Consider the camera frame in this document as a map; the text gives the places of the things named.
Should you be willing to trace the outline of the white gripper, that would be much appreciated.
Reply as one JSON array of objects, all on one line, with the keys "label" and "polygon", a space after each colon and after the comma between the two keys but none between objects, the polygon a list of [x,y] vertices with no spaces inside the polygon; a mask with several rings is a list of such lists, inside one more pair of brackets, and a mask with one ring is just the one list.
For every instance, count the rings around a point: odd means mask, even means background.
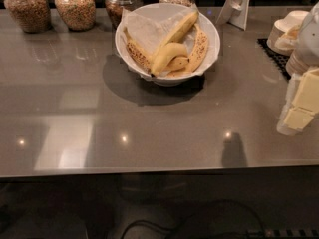
[{"label": "white gripper", "polygon": [[319,3],[303,20],[294,50],[310,68],[303,75],[293,74],[288,83],[277,125],[277,131],[284,135],[302,132],[319,113]]}]

